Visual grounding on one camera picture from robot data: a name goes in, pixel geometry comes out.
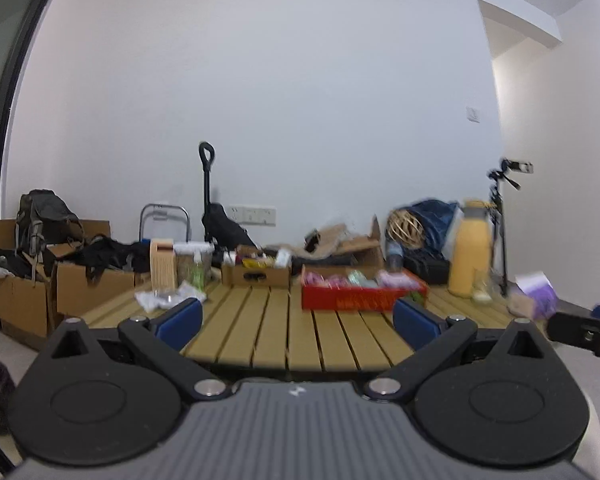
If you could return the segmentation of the crumpled white paper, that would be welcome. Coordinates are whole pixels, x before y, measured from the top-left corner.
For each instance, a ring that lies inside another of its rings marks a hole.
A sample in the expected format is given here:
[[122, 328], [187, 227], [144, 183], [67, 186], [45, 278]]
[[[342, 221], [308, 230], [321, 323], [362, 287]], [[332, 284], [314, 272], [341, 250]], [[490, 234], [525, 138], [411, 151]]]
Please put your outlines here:
[[202, 304], [207, 300], [207, 295], [197, 287], [182, 281], [177, 289], [173, 290], [151, 290], [150, 292], [136, 292], [136, 302], [146, 312], [151, 313], [158, 310], [170, 310], [185, 300], [198, 300]]

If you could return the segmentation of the purple tissue box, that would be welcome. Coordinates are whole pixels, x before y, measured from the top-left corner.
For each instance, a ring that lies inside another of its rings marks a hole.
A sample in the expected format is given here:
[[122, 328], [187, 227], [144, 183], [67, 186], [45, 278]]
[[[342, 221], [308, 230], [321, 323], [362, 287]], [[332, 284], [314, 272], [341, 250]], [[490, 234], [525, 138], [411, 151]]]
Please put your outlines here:
[[542, 272], [518, 274], [509, 289], [507, 310], [516, 318], [532, 321], [547, 320], [557, 312], [558, 297], [555, 289]]

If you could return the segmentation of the glass candle jar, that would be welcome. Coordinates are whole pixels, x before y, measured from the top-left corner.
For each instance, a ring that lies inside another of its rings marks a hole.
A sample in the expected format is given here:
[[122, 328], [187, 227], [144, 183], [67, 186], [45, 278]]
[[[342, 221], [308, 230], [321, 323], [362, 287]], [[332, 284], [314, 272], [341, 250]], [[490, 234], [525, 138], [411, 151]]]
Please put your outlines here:
[[492, 298], [492, 280], [489, 270], [476, 271], [471, 289], [471, 300], [475, 304], [490, 304]]

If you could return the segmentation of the black suitcase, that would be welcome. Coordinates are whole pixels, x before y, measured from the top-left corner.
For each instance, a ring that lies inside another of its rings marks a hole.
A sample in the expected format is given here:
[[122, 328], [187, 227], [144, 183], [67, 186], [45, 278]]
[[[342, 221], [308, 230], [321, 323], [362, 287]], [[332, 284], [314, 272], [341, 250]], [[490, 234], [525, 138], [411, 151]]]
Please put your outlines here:
[[404, 249], [403, 266], [428, 285], [448, 284], [451, 263], [440, 254], [426, 249]]

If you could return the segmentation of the green spray bottle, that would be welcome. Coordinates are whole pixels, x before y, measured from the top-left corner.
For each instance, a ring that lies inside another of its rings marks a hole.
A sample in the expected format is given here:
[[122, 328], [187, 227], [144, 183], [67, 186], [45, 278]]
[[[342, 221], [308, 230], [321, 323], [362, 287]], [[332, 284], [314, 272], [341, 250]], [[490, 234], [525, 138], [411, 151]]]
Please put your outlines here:
[[204, 286], [206, 286], [204, 257], [200, 252], [195, 252], [193, 255], [192, 265], [189, 269], [189, 283], [199, 290], [204, 290]]

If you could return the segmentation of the clear cereal container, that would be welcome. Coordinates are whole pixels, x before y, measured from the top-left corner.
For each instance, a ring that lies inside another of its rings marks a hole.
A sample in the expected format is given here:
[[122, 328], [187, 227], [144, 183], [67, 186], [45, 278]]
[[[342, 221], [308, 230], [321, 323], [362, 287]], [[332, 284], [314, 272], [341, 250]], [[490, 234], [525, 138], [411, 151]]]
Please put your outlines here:
[[187, 282], [203, 290], [211, 275], [213, 245], [207, 242], [176, 242], [173, 248], [178, 284]]

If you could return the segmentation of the beige paper carton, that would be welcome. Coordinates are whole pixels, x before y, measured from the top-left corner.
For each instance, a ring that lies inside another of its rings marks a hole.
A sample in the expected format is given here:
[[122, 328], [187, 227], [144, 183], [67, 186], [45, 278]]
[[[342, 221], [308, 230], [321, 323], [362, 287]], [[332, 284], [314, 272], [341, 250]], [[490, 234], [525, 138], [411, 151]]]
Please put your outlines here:
[[151, 287], [158, 292], [176, 289], [173, 240], [154, 238], [149, 247]]

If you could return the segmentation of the blue water bottle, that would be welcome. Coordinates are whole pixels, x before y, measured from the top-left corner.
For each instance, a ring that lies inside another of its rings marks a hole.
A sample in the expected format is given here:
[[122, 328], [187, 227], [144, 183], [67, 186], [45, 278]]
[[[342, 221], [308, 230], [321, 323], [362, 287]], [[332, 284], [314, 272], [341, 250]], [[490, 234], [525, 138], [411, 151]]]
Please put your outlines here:
[[386, 241], [386, 268], [390, 273], [403, 270], [403, 247], [396, 240]]

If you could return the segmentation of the yellow thermos jug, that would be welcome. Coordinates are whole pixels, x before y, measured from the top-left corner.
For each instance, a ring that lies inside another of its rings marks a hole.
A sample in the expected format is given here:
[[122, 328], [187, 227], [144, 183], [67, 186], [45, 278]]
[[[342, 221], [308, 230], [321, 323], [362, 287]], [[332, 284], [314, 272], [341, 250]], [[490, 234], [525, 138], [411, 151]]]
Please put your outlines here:
[[470, 298], [475, 284], [490, 271], [492, 234], [490, 204], [466, 200], [463, 219], [457, 229], [448, 281], [449, 293]]

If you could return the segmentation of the red cardboard fruit box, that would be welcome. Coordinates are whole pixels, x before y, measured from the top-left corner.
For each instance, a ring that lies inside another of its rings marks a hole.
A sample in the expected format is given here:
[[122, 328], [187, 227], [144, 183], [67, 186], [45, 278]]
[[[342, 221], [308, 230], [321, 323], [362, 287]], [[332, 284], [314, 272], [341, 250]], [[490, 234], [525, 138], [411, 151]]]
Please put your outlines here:
[[311, 311], [390, 312], [403, 297], [423, 306], [428, 286], [407, 271], [380, 266], [304, 266], [301, 305]]

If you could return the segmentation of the woven rattan ball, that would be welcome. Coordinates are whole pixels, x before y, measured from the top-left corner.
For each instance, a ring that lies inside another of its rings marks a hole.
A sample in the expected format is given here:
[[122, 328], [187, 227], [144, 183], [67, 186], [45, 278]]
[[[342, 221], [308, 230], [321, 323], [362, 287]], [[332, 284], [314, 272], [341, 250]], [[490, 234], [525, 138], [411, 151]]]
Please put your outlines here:
[[395, 209], [390, 212], [387, 220], [387, 236], [390, 240], [408, 249], [420, 249], [425, 245], [425, 229], [411, 211]]

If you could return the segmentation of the dark blue cloth bag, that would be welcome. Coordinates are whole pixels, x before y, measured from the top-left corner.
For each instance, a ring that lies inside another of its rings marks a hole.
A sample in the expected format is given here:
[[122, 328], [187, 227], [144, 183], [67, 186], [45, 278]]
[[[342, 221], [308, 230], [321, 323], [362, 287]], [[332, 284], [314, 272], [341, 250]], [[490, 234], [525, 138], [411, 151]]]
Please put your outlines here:
[[432, 258], [444, 259], [442, 249], [458, 208], [460, 208], [460, 203], [455, 200], [444, 202], [436, 198], [427, 198], [396, 208], [396, 212], [406, 211], [411, 214], [424, 229], [424, 234], [422, 234], [424, 239], [419, 247], [400, 240], [401, 246], [404, 249], [430, 255]]

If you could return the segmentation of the open brown cardboard box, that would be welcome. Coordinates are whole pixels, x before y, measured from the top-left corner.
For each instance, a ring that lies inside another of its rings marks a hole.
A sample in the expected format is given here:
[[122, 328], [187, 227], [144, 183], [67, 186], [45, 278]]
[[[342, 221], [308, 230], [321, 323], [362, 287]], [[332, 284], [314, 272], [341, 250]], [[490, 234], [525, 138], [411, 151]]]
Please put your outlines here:
[[380, 244], [380, 225], [376, 216], [370, 222], [370, 232], [358, 234], [344, 223], [314, 230], [304, 240], [303, 246], [273, 244], [264, 246], [266, 254], [275, 255], [279, 249], [291, 254], [294, 272], [302, 266], [384, 266], [384, 254]]

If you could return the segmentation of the black backpack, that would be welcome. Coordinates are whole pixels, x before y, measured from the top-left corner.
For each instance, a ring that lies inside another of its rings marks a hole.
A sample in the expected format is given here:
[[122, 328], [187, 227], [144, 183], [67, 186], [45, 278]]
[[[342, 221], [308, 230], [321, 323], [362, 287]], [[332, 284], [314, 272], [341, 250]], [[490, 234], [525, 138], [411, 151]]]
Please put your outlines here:
[[48, 245], [83, 243], [84, 226], [66, 203], [51, 190], [32, 190], [20, 196], [16, 215], [17, 248], [31, 258]]

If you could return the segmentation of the white wall socket strip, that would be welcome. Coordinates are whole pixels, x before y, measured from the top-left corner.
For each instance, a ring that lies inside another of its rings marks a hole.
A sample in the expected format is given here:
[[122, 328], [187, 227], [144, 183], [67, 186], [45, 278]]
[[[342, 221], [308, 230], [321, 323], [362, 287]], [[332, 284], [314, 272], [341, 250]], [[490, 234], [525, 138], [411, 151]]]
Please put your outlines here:
[[245, 226], [276, 226], [276, 209], [263, 206], [230, 205], [227, 217]]

